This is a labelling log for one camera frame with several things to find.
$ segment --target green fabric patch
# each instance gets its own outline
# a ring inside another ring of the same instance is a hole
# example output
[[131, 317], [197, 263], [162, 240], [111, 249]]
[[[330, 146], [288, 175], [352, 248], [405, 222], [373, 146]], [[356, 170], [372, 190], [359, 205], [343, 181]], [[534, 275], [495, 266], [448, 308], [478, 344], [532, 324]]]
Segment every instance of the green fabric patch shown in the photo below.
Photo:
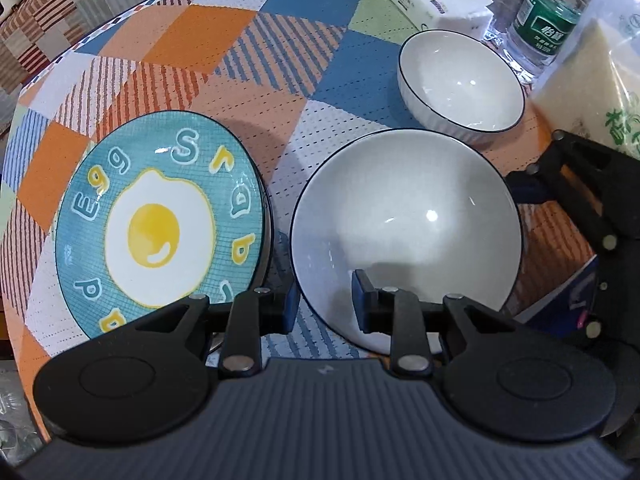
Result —
[[9, 223], [9, 216], [15, 207], [15, 193], [7, 184], [0, 184], [0, 244], [4, 238], [4, 231]]
[[360, 0], [349, 29], [397, 44], [417, 32], [391, 0]]
[[24, 115], [29, 111], [26, 106], [17, 105], [15, 107], [14, 118], [11, 120], [11, 129], [9, 129], [9, 139], [15, 135], [15, 131], [18, 129], [18, 126], [22, 124], [22, 119]]

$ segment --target white bowl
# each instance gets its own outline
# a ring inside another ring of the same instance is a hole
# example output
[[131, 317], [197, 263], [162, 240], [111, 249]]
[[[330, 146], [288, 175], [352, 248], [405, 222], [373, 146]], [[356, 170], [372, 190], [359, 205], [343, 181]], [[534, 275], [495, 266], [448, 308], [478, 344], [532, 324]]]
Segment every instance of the white bowl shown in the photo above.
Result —
[[409, 111], [428, 130], [485, 142], [524, 114], [524, 92], [493, 50], [448, 30], [425, 30], [404, 42], [398, 85]]
[[306, 302], [337, 333], [379, 353], [364, 334], [351, 273], [423, 301], [457, 292], [498, 310], [520, 266], [522, 233], [497, 170], [452, 137], [385, 130], [334, 153], [306, 184], [291, 227], [293, 271]]

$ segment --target fried egg illustration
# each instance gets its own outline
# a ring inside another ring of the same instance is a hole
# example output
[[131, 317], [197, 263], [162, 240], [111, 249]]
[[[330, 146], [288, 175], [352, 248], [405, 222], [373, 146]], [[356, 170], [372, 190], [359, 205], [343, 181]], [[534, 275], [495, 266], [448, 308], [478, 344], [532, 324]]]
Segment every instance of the fried egg illustration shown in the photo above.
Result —
[[158, 308], [196, 290], [209, 270], [215, 240], [214, 216], [200, 187], [149, 168], [114, 200], [104, 257], [124, 294]]

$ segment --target bowl rim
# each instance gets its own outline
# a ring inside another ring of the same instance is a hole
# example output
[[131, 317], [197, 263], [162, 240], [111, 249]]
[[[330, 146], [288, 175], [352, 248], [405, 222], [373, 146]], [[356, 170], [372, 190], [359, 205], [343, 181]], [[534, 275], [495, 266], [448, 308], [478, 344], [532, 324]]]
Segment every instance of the bowl rim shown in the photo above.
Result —
[[[442, 115], [438, 111], [434, 110], [433, 107], [428, 105], [424, 101], [424, 99], [422, 97], [420, 97], [416, 93], [414, 88], [409, 84], [409, 82], [407, 81], [406, 77], [404, 76], [404, 71], [402, 70], [402, 62], [401, 62], [401, 60], [402, 60], [402, 52], [404, 51], [404, 48], [407, 45], [407, 43], [409, 43], [409, 41], [411, 41], [413, 38], [415, 38], [416, 36], [420, 36], [421, 34], [429, 34], [430, 32], [440, 32], [440, 33], [446, 32], [447, 34], [455, 34], [457, 36], [462, 36], [463, 38], [467, 38], [467, 39], [469, 39], [471, 41], [475, 41], [476, 43], [480, 44], [483, 48], [486, 48], [489, 52], [494, 54], [494, 56], [496, 56], [501, 62], [504, 63], [505, 67], [507, 67], [507, 69], [509, 69], [509, 72], [511, 73], [511, 75], [515, 79], [516, 84], [519, 86], [520, 94], [521, 94], [521, 97], [522, 97], [522, 106], [521, 106], [521, 109], [520, 109], [520, 116], [518, 117], [518, 119], [513, 124], [511, 124], [510, 126], [507, 126], [506, 128], [502, 128], [500, 130], [479, 130], [478, 128], [472, 128], [471, 126], [465, 126], [464, 124], [459, 124], [456, 121], [454, 121], [452, 119], [449, 119], [448, 117], [445, 117], [444, 115]], [[455, 124], [459, 128], [464, 128], [465, 130], [469, 130], [469, 131], [472, 131], [472, 132], [477, 132], [479, 134], [487, 134], [487, 135], [501, 134], [503, 132], [506, 132], [507, 130], [511, 130], [514, 126], [516, 126], [522, 120], [522, 117], [524, 116], [524, 112], [525, 112], [525, 109], [526, 109], [526, 98], [525, 98], [524, 88], [522, 87], [522, 85], [518, 81], [518, 77], [513, 73], [513, 70], [511, 70], [511, 67], [509, 67], [508, 63], [500, 57], [500, 54], [498, 54], [495, 50], [490, 49], [482, 41], [476, 40], [476, 38], [472, 38], [470, 36], [466, 36], [465, 34], [461, 34], [460, 32], [455, 32], [453, 30], [444, 30], [443, 28], [430, 28], [429, 30], [421, 30], [419, 32], [416, 32], [415, 34], [412, 34], [406, 40], [404, 40], [404, 43], [402, 44], [402, 46], [400, 47], [400, 51], [398, 52], [398, 72], [400, 73], [400, 75], [402, 77], [402, 80], [404, 81], [404, 84], [406, 85], [406, 87], [412, 92], [412, 94], [418, 99], [418, 101], [420, 101], [424, 106], [426, 106], [429, 110], [431, 110], [433, 113], [435, 113], [438, 117], [443, 118], [444, 120], [448, 121], [451, 124]]]
[[293, 273], [293, 279], [294, 279], [294, 281], [296, 283], [296, 286], [298, 287], [298, 290], [300, 291], [300, 295], [301, 295], [302, 299], [305, 300], [305, 303], [307, 304], [309, 309], [311, 309], [311, 311], [316, 316], [318, 316], [318, 318], [320, 319], [320, 321], [324, 325], [326, 325], [331, 330], [333, 330], [335, 333], [337, 333], [339, 336], [341, 336], [349, 344], [354, 345], [357, 348], [361, 348], [361, 349], [363, 349], [364, 351], [367, 351], [367, 352], [371, 352], [371, 350], [367, 349], [366, 347], [364, 347], [361, 344], [353, 342], [351, 337], [345, 335], [344, 331], [341, 330], [340, 328], [336, 328], [334, 326], [329, 325], [324, 320], [324, 317], [320, 315], [320, 313], [314, 308], [313, 304], [308, 300], [308, 297], [306, 296], [305, 291], [302, 288], [302, 284], [300, 283], [300, 279], [298, 278], [298, 273], [296, 272], [296, 264], [295, 264], [294, 258], [293, 258], [293, 231], [294, 231], [294, 226], [296, 224], [296, 215], [297, 215], [297, 212], [298, 212], [298, 207], [300, 206], [300, 202], [302, 201], [302, 197], [306, 193], [306, 189], [309, 187], [309, 184], [311, 184], [312, 180], [315, 179], [315, 177], [320, 173], [322, 168], [326, 164], [329, 163], [330, 160], [332, 160], [340, 152], [342, 152], [343, 150], [345, 150], [346, 148], [348, 148], [352, 144], [355, 144], [356, 142], [359, 142], [360, 140], [366, 139], [367, 137], [372, 137], [374, 135], [384, 134], [384, 133], [387, 133], [387, 132], [405, 132], [405, 131], [427, 132], [427, 133], [430, 133], [430, 134], [436, 134], [436, 135], [440, 135], [440, 136], [444, 136], [444, 137], [449, 137], [449, 139], [455, 140], [457, 143], [462, 145], [464, 148], [467, 148], [467, 149], [471, 150], [472, 152], [474, 152], [476, 155], [479, 155], [489, 165], [489, 167], [492, 168], [492, 170], [494, 170], [495, 173], [500, 177], [500, 179], [502, 180], [502, 183], [504, 184], [504, 187], [507, 189], [508, 196], [511, 199], [511, 203], [513, 203], [514, 209], [516, 210], [516, 216], [518, 218], [518, 227], [520, 228], [518, 230], [518, 232], [520, 233], [520, 254], [518, 256], [518, 269], [516, 270], [516, 274], [515, 274], [515, 277], [513, 279], [513, 283], [511, 284], [511, 288], [509, 290], [509, 293], [507, 294], [507, 297], [504, 300], [504, 303], [498, 309], [498, 312], [500, 312], [504, 308], [504, 306], [506, 305], [507, 301], [509, 301], [509, 298], [513, 294], [513, 291], [515, 290], [516, 285], [518, 283], [518, 277], [520, 276], [520, 273], [522, 272], [522, 259], [523, 259], [523, 256], [524, 256], [525, 235], [524, 235], [524, 228], [523, 228], [523, 223], [522, 223], [522, 215], [520, 214], [520, 209], [518, 208], [518, 204], [516, 203], [516, 201], [515, 201], [515, 199], [513, 197], [513, 194], [511, 193], [511, 190], [510, 190], [510, 188], [509, 188], [509, 186], [507, 184], [506, 179], [502, 176], [500, 171], [498, 171], [498, 169], [493, 165], [493, 163], [488, 158], [486, 158], [481, 152], [476, 150], [473, 146], [469, 146], [468, 144], [465, 144], [464, 142], [462, 142], [461, 140], [459, 140], [459, 139], [457, 139], [457, 138], [455, 138], [453, 136], [450, 136], [450, 135], [447, 135], [447, 134], [443, 134], [442, 132], [437, 132], [435, 130], [428, 130], [426, 128], [386, 128], [384, 130], [377, 130], [375, 132], [371, 132], [369, 134], [363, 135], [362, 137], [359, 137], [357, 139], [351, 140], [350, 142], [348, 142], [344, 146], [341, 146], [340, 148], [338, 148], [338, 150], [333, 152], [322, 164], [320, 164], [320, 166], [318, 166], [316, 168], [316, 170], [313, 172], [313, 174], [311, 175], [309, 180], [306, 181], [305, 186], [302, 188], [302, 191], [300, 192], [300, 195], [298, 196], [298, 199], [296, 200], [296, 206], [293, 208], [293, 213], [291, 215], [291, 224], [290, 224], [290, 231], [289, 231], [288, 249], [289, 249], [289, 259], [290, 259], [290, 263], [291, 263], [291, 272]]

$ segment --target bowl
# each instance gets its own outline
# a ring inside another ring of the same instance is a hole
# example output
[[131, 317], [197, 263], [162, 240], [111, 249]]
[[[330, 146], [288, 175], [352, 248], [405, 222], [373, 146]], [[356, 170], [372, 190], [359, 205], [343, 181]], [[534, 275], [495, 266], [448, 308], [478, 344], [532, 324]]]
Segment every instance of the bowl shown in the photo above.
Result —
[[56, 222], [58, 281], [89, 336], [192, 292], [213, 303], [260, 285], [270, 205], [239, 140], [184, 111], [138, 117], [74, 173]]
[[516, 280], [520, 216], [478, 152], [426, 130], [385, 130], [334, 153], [306, 184], [290, 254], [310, 307], [335, 332], [388, 354], [390, 337], [360, 331], [351, 273], [423, 301], [460, 293], [499, 310]]
[[487, 142], [520, 122], [524, 92], [515, 74], [478, 40], [425, 30], [400, 49], [402, 99], [426, 129], [470, 144]]

